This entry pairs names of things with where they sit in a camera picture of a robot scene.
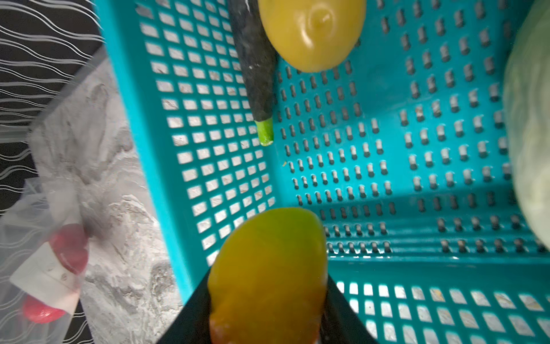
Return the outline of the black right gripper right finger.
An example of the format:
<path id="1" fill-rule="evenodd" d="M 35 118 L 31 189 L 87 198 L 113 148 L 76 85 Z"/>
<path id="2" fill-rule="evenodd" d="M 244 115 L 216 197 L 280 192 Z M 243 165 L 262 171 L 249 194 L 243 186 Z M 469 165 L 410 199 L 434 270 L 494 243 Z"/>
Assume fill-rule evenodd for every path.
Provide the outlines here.
<path id="1" fill-rule="evenodd" d="M 334 280 L 327 281 L 327 298 L 322 316 L 322 343 L 376 344 L 366 325 L 340 292 Z"/>

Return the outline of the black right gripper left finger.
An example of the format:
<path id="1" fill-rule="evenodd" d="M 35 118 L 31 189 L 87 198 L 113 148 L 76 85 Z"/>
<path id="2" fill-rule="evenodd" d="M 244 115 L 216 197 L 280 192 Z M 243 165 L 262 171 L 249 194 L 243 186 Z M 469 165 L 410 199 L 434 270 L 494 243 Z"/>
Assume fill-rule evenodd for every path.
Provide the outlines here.
<path id="1" fill-rule="evenodd" d="M 210 272 L 206 272 L 182 311 L 157 341 L 158 344 L 211 344 L 211 297 L 208 289 Z"/>

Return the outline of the small orange fruit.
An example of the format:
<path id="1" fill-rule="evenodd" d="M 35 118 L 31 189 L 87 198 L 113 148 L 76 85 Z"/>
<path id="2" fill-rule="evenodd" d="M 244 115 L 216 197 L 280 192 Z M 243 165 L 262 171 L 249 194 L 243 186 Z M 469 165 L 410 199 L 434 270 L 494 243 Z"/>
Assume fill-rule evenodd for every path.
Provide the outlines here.
<path id="1" fill-rule="evenodd" d="M 316 343 L 327 296 L 326 235 L 317 215 L 270 209 L 224 242 L 210 270 L 212 343 Z"/>

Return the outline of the clear zip top bag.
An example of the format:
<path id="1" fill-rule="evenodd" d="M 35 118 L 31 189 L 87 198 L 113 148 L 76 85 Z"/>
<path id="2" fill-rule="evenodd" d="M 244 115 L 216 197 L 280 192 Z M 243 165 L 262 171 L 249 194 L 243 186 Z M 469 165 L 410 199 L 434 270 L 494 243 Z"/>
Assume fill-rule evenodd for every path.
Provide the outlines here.
<path id="1" fill-rule="evenodd" d="M 21 198 L 1 216 L 2 343 L 64 341 L 87 269 L 81 275 L 65 269 L 48 242 L 66 224 L 84 228 L 77 190 L 60 178 L 26 180 Z M 66 314 L 50 323 L 31 322 L 22 310 L 27 295 Z"/>

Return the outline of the yellow potato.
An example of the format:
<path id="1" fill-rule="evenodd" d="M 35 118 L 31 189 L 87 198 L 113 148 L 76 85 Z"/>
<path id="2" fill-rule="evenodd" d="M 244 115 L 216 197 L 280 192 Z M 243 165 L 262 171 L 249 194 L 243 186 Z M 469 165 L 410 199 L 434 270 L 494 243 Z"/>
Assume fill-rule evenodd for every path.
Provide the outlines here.
<path id="1" fill-rule="evenodd" d="M 304 73 L 345 61 L 360 38 L 365 0 L 259 1 L 263 28 L 279 55 Z"/>

